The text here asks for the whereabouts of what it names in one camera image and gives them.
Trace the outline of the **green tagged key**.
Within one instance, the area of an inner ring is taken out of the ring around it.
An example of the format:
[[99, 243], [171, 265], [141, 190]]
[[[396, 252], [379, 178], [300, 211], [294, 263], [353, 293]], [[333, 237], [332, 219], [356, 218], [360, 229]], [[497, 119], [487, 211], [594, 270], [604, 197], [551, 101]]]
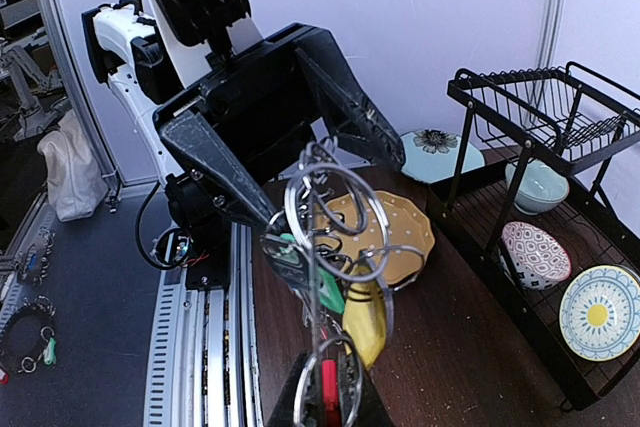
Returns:
[[[309, 258], [291, 234], [263, 234], [260, 245], [267, 262], [281, 280], [293, 290], [310, 292]], [[345, 300], [336, 280], [321, 267], [317, 267], [316, 273], [321, 304], [334, 313], [343, 314]]]

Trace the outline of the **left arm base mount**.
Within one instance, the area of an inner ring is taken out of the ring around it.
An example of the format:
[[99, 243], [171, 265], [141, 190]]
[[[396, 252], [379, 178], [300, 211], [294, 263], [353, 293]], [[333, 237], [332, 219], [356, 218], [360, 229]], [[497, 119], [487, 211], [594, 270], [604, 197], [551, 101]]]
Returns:
[[169, 250], [167, 260], [145, 250], [141, 238], [142, 216], [161, 188], [157, 181], [140, 206], [135, 219], [134, 238], [138, 252], [148, 265], [169, 271], [187, 270], [185, 287], [189, 290], [226, 289], [231, 281], [231, 224], [218, 213], [212, 198], [191, 179], [169, 178], [164, 189], [169, 213], [175, 223], [169, 229], [177, 235], [174, 243], [160, 241]]

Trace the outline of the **red handled keyring with keys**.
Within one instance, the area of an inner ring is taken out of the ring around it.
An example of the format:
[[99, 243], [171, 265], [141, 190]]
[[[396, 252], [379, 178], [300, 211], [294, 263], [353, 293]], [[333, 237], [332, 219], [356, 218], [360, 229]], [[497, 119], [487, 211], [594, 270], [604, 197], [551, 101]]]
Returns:
[[[319, 426], [354, 426], [364, 381], [391, 339], [393, 295], [387, 280], [395, 254], [423, 260], [424, 251], [392, 240], [391, 219], [373, 188], [337, 158], [333, 137], [312, 141], [301, 151], [283, 206], [261, 234], [291, 234], [309, 258], [310, 292], [289, 290], [300, 300], [316, 356]], [[345, 300], [345, 311], [325, 308], [316, 286], [317, 267], [330, 273]], [[344, 418], [344, 367], [351, 361], [358, 379], [351, 411]]]

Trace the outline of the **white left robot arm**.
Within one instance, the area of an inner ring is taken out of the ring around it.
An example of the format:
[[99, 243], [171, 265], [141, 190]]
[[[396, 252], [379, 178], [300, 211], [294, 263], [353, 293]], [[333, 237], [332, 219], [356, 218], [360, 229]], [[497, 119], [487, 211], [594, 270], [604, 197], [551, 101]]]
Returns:
[[225, 249], [233, 223], [264, 228], [263, 185], [291, 166], [322, 121], [338, 146], [399, 169], [402, 141], [359, 85], [332, 33], [293, 23], [215, 67], [180, 76], [141, 0], [82, 16], [96, 79], [154, 159], [173, 221], [196, 249]]

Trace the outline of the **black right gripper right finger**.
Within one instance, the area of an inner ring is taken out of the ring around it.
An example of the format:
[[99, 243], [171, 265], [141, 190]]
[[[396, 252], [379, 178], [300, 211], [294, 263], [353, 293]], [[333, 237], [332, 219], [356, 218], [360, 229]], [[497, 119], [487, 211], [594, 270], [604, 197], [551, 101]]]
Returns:
[[[357, 368], [351, 361], [347, 361], [346, 366], [344, 367], [344, 418], [347, 418], [351, 411], [356, 394], [355, 386], [357, 379]], [[394, 425], [367, 371], [364, 371], [361, 402], [353, 425], [364, 427], [383, 427]]]

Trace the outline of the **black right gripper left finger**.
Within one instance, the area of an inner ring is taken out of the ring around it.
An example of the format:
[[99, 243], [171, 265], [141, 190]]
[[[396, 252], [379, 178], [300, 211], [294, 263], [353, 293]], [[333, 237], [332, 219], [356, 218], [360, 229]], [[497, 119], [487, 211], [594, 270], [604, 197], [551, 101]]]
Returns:
[[319, 426], [315, 386], [316, 356], [303, 351], [296, 358], [267, 421], [273, 426]]

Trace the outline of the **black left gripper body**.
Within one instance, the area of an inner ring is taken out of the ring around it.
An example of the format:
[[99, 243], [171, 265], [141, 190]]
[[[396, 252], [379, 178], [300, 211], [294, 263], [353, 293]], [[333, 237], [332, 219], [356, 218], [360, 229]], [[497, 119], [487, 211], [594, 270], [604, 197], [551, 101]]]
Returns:
[[333, 33], [294, 23], [174, 95], [153, 114], [183, 171], [168, 180], [175, 222], [198, 247], [214, 247], [230, 223], [263, 228], [275, 208], [263, 185], [291, 166], [322, 120], [350, 132], [350, 67]]

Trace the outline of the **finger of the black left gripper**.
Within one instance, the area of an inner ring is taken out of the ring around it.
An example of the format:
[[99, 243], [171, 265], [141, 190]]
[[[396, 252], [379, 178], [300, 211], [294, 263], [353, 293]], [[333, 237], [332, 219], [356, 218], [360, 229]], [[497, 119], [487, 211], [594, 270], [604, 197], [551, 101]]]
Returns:
[[194, 180], [225, 220], [266, 229], [276, 208], [263, 185], [288, 166], [286, 127], [262, 114], [213, 125], [197, 109], [159, 109], [157, 133], [184, 169], [168, 181]]
[[406, 155], [399, 134], [364, 92], [342, 54], [298, 47], [296, 56], [337, 146], [372, 164], [401, 170]]

